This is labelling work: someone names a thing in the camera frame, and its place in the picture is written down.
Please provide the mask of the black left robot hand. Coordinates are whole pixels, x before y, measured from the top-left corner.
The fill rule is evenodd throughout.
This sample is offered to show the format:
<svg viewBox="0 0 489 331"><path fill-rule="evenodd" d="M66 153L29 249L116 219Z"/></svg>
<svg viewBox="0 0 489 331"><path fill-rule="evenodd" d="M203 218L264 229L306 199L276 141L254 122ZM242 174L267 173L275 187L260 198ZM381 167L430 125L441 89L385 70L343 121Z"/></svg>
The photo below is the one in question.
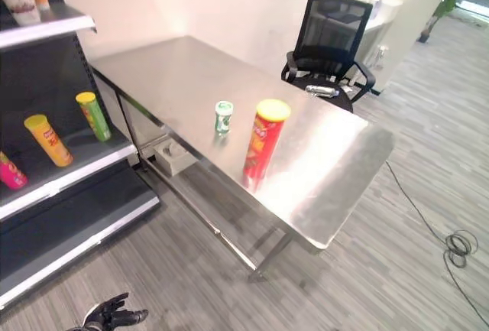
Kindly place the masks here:
<svg viewBox="0 0 489 331"><path fill-rule="evenodd" d="M89 330L115 330L118 327L133 326L144 322L149 311L127 310L125 301L129 293L125 292L105 300L92 307L83 320L83 328Z"/></svg>

